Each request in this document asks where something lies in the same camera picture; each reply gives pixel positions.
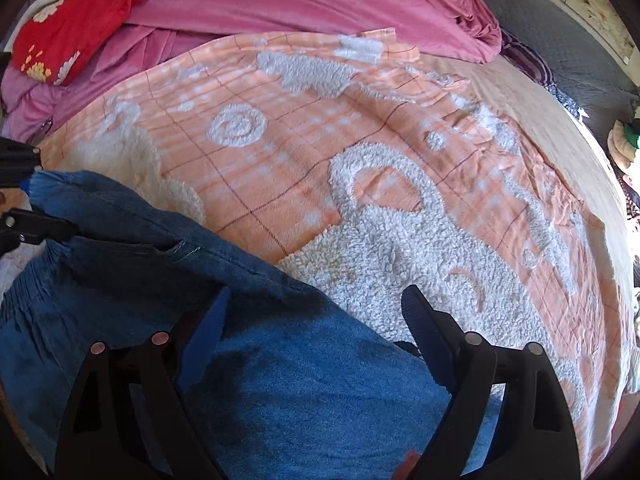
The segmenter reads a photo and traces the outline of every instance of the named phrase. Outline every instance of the black plastic clip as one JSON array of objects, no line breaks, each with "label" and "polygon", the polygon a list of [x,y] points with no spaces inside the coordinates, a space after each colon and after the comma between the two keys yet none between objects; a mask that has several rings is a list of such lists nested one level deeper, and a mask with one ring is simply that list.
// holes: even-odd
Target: black plastic clip
[{"label": "black plastic clip", "polygon": [[[433,379],[452,395],[408,480],[580,480],[574,425],[558,377],[536,342],[514,350],[464,333],[418,287],[402,293],[402,315]],[[493,384],[505,384],[484,465],[462,476]]]},{"label": "black plastic clip", "polygon": [[[223,287],[220,294],[228,297]],[[174,387],[180,353],[208,311],[184,314],[171,332],[141,345],[94,343],[69,397],[56,451],[56,480],[226,480],[200,443]],[[153,468],[129,384],[141,384],[146,410],[173,475]]]},{"label": "black plastic clip", "polygon": [[0,256],[21,243],[39,245],[46,239],[66,242],[76,234],[78,228],[62,218],[11,208],[0,216]]},{"label": "black plastic clip", "polygon": [[41,169],[39,148],[0,138],[0,188],[20,187]]}]

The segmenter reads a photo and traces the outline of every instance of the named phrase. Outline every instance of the blanket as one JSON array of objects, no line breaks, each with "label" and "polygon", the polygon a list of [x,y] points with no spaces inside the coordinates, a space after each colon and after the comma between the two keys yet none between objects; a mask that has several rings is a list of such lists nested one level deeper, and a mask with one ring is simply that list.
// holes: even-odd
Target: blanket
[{"label": "blanket", "polygon": [[583,470],[606,453],[632,324],[601,222],[516,121],[392,30],[216,40],[114,87],[42,148],[46,168],[111,168],[388,339],[410,338],[392,306],[416,283],[494,344],[541,342]]},{"label": "blanket", "polygon": [[[46,4],[39,0],[26,15]],[[68,89],[37,84],[10,66],[1,87],[9,110],[2,134],[27,142],[51,123],[58,129],[117,82],[220,35],[395,27],[402,40],[430,54],[485,62],[500,51],[498,24],[482,0],[147,0],[126,23],[138,28],[121,28]],[[159,43],[172,43],[169,34],[185,41],[158,56]]]}]

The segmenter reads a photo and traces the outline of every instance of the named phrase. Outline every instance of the pink bedsheet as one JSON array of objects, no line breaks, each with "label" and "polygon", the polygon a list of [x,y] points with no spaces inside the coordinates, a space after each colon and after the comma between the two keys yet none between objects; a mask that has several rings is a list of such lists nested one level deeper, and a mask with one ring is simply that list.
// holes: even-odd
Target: pink bedsheet
[{"label": "pink bedsheet", "polygon": [[9,67],[2,136],[27,142],[55,130],[115,84],[217,36],[241,32],[355,34],[394,27],[422,52],[488,62],[500,51],[497,20],[482,0],[147,0],[66,88]]}]

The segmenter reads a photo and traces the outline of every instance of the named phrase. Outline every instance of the wrinkled fabric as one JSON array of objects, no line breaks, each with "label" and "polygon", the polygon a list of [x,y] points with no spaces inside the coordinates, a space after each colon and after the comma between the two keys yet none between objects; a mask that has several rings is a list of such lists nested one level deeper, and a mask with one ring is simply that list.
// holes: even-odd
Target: wrinkled fabric
[{"label": "wrinkled fabric", "polygon": [[558,86],[585,109],[584,124],[606,151],[614,122],[631,122],[639,103],[638,86],[614,56],[554,0],[484,1],[501,26],[546,60]]},{"label": "wrinkled fabric", "polygon": [[[89,346],[140,344],[210,304],[219,283],[231,289],[222,341],[182,400],[230,479],[386,480],[426,446],[444,388],[317,289],[95,173],[39,172],[30,193],[35,210],[80,231],[47,241],[1,307],[0,377],[49,466]],[[498,409],[492,400],[468,468]]]},{"label": "wrinkled fabric", "polygon": [[[295,276],[322,280],[313,284],[357,316],[376,312],[370,327],[390,340],[405,328],[393,310],[383,318],[385,306],[417,283],[464,330],[514,348],[540,342],[553,363],[562,363],[557,371],[587,468],[607,452],[630,367],[632,273],[630,256],[624,257],[623,197],[618,203],[618,185],[609,186],[600,161],[589,160],[597,153],[580,124],[529,83],[506,60],[485,66],[420,56],[396,43],[392,30],[357,38],[237,35],[117,85],[40,145],[42,163],[50,170],[108,171],[146,196],[149,185],[161,189],[164,179],[176,179],[193,197],[187,202],[204,212],[192,218],[273,264],[329,231],[345,232],[356,217],[371,219],[357,220],[361,236],[342,238],[361,238],[359,248],[338,240],[305,250],[313,261],[300,260],[308,274]],[[509,115],[500,111],[505,106]],[[129,156],[140,145],[150,156]],[[440,199],[425,195],[427,180],[440,182],[447,215],[483,249],[463,255],[475,241],[447,247],[462,232],[428,235],[420,224],[405,223],[409,215],[421,225],[449,225],[434,206]],[[585,184],[596,180],[599,186]],[[606,236],[599,218],[607,222]],[[508,288],[518,286],[509,269],[485,272],[493,267],[483,255],[492,251],[527,287],[532,303],[523,294],[525,308]],[[389,261],[394,264],[378,269]],[[452,275],[457,265],[470,269],[465,273],[478,289],[468,289],[469,300],[454,296],[465,281],[448,290],[434,283],[433,276],[446,274],[429,270],[433,261]],[[354,266],[336,272],[344,262]],[[341,283],[345,288],[336,289]]]},{"label": "wrinkled fabric", "polygon": [[144,0],[59,0],[18,33],[12,64],[39,82],[67,85]]},{"label": "wrinkled fabric", "polygon": [[38,83],[9,65],[0,88],[8,112],[2,136],[29,142],[40,133],[55,131],[115,84],[216,37],[125,25],[68,86]]},{"label": "wrinkled fabric", "polygon": [[501,43],[482,0],[147,0],[126,23],[214,34],[395,27],[422,52],[471,62],[495,59]]},{"label": "wrinkled fabric", "polygon": [[[9,67],[2,98],[9,117],[2,136],[27,142],[55,131],[116,83],[210,41],[241,32],[356,34],[395,27],[421,51],[472,62],[500,52],[500,29],[482,0],[147,0],[66,89],[50,88]],[[158,44],[174,47],[161,49]]]},{"label": "wrinkled fabric", "polygon": [[522,43],[508,30],[504,28],[501,30],[502,50],[500,55],[539,85],[545,88],[555,85],[554,73],[543,57],[529,45]]}]

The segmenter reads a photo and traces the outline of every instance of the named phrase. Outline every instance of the bed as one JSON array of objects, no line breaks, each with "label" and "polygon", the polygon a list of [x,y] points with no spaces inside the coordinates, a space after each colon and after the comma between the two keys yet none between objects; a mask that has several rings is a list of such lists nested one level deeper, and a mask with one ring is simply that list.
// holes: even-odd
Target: bed
[{"label": "bed", "polygon": [[[345,304],[375,280],[385,293],[365,294],[373,304],[424,280],[434,303],[449,294],[466,305],[450,305],[464,328],[507,346],[542,340],[556,353],[587,474],[609,450],[637,372],[622,192],[590,131],[506,60],[420,54],[403,34],[257,31],[190,48],[56,124],[40,145],[44,166],[120,180],[318,286],[390,340],[410,338],[397,316]],[[300,71],[305,56],[346,79],[296,79],[291,60]],[[429,224],[440,228],[414,244],[416,226]],[[351,243],[381,225],[369,246]],[[410,240],[395,238],[402,230]],[[443,232],[467,249],[430,281],[434,254],[412,244],[442,254]],[[0,262],[4,286],[34,252]],[[372,269],[364,253],[395,265]],[[494,274],[470,262],[478,254]],[[346,286],[326,268],[357,272]]]}]

